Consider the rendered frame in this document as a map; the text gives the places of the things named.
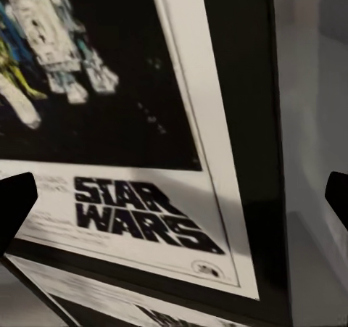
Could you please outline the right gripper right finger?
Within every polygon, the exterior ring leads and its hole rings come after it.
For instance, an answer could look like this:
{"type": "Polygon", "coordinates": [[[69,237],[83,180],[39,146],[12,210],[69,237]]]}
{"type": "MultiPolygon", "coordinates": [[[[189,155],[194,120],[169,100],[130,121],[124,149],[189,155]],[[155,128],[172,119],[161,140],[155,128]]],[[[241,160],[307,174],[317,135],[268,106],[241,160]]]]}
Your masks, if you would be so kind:
{"type": "Polygon", "coordinates": [[[326,185],[325,197],[348,230],[348,174],[332,172],[326,185]]]}

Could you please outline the poster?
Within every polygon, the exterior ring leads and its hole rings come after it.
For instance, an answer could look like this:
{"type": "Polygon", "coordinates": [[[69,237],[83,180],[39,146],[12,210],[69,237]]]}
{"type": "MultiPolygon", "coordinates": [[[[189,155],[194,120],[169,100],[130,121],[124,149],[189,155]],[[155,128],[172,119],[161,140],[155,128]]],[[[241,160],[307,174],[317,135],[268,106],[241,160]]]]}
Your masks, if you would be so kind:
{"type": "Polygon", "coordinates": [[[0,0],[8,249],[291,327],[274,0],[0,0]]]}

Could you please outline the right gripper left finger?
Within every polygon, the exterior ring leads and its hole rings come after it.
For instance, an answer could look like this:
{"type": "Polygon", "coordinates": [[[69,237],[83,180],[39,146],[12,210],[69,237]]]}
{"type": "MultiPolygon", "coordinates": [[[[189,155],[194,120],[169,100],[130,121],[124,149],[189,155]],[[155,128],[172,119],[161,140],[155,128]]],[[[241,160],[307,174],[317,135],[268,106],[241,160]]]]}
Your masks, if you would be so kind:
{"type": "Polygon", "coordinates": [[[31,172],[0,180],[0,259],[38,198],[31,172]]]}

